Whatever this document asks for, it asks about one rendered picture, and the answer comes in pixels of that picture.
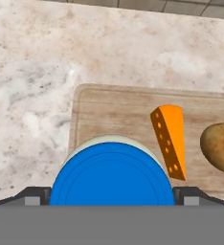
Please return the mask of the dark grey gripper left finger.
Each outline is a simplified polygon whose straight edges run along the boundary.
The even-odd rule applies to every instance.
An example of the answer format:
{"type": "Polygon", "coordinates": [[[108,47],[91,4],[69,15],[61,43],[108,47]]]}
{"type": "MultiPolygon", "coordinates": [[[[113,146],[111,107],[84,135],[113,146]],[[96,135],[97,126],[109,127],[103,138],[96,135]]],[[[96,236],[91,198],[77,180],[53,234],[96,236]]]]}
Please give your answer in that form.
{"type": "Polygon", "coordinates": [[[0,206],[48,206],[51,190],[50,187],[26,187],[15,196],[0,200],[0,206]]]}

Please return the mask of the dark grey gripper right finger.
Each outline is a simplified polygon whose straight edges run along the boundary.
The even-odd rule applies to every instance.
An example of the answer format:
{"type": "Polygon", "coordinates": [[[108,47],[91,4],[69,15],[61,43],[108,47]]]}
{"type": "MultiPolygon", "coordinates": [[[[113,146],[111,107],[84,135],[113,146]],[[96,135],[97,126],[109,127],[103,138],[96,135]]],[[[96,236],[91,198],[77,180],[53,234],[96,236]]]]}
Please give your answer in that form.
{"type": "Polygon", "coordinates": [[[224,200],[209,196],[198,187],[174,187],[172,191],[178,206],[224,206],[224,200]]]}

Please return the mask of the brown potato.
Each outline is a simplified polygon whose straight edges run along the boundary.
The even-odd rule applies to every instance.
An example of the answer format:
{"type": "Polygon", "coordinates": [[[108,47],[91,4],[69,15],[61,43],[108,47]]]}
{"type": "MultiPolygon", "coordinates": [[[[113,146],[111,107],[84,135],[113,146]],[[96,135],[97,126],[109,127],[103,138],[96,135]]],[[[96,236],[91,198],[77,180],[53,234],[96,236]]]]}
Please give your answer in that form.
{"type": "Polygon", "coordinates": [[[202,132],[200,147],[206,159],[224,172],[224,122],[212,124],[202,132]]]}

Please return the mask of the orange cheese wedge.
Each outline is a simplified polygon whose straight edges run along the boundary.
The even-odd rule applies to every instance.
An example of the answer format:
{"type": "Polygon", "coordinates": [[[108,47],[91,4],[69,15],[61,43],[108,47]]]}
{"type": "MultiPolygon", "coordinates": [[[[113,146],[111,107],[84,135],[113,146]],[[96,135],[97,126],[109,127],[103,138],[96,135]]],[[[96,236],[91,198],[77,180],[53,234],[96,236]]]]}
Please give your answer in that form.
{"type": "Polygon", "coordinates": [[[177,105],[158,106],[150,119],[163,154],[168,175],[186,180],[185,170],[185,129],[183,109],[177,105]]]}

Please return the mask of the wooden cutting board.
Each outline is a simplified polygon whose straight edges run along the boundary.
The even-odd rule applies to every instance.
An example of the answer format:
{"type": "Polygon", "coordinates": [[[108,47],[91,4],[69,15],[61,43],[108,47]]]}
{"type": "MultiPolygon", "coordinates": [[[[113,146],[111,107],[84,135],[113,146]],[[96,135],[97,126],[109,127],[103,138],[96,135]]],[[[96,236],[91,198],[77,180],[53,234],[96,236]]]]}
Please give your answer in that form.
{"type": "Polygon", "coordinates": [[[197,186],[208,195],[224,199],[224,172],[202,154],[200,136],[213,123],[224,123],[224,94],[156,88],[83,84],[74,94],[69,148],[104,134],[130,137],[163,156],[150,120],[160,105],[183,109],[187,179],[174,186],[197,186]]]}

